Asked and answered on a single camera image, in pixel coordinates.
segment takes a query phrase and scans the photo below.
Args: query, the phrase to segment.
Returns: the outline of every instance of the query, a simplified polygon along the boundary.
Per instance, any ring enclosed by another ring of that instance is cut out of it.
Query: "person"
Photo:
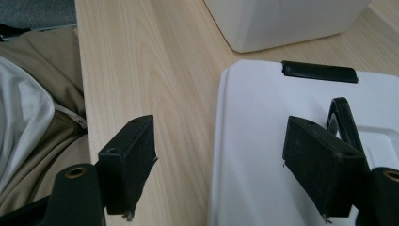
[[[89,163],[76,27],[0,42],[0,216],[51,194]]]

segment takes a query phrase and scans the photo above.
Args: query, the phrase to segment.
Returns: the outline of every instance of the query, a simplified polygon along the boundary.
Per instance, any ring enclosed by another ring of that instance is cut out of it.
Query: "wooden table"
[[[241,58],[399,74],[399,2],[375,0],[340,35],[238,54],[201,0],[76,1],[92,161],[129,120],[154,115],[159,161],[133,225],[206,225],[221,72]],[[132,225],[120,216],[108,225]]]

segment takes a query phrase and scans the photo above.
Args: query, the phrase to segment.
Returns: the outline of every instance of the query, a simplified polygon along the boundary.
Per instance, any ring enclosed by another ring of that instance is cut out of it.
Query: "wood grain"
[[[127,121],[154,115],[160,160],[133,225],[206,225],[218,83],[237,60],[399,74],[398,15],[385,14],[387,2],[396,4],[377,0],[342,34],[238,54],[201,0],[76,1],[92,162]]]

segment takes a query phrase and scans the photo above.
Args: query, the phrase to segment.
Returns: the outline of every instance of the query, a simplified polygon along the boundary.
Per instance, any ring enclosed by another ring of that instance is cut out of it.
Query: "khaki pants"
[[[79,43],[73,28],[29,32],[0,43],[0,57],[26,70],[55,102],[85,118]],[[56,174],[79,163],[89,163],[87,131],[56,111],[39,144],[0,195],[0,216],[50,195]]]

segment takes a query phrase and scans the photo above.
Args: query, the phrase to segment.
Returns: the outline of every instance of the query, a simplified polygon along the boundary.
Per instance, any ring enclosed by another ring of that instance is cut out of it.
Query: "white cloth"
[[[54,112],[50,94],[0,57],[0,194],[40,141]]]

